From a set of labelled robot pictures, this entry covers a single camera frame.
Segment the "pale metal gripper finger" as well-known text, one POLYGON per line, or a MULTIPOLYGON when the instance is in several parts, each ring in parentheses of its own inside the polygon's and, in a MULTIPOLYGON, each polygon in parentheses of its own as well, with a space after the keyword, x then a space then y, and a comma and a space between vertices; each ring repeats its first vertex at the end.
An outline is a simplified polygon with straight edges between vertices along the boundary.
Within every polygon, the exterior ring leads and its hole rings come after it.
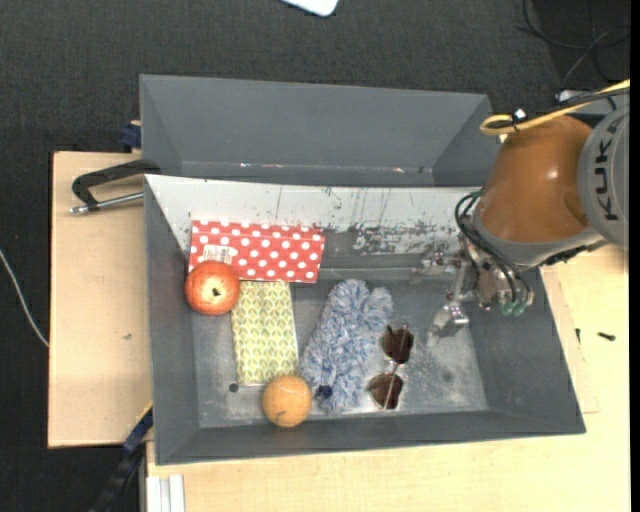
POLYGON ((461 259, 456 255, 442 252, 425 252, 412 269, 410 284, 420 284, 427 280, 452 279, 461 266, 461 259))
POLYGON ((427 346, 435 347, 441 339, 454 337, 469 326, 470 319, 460 303, 450 303, 440 308, 427 332, 427 346))

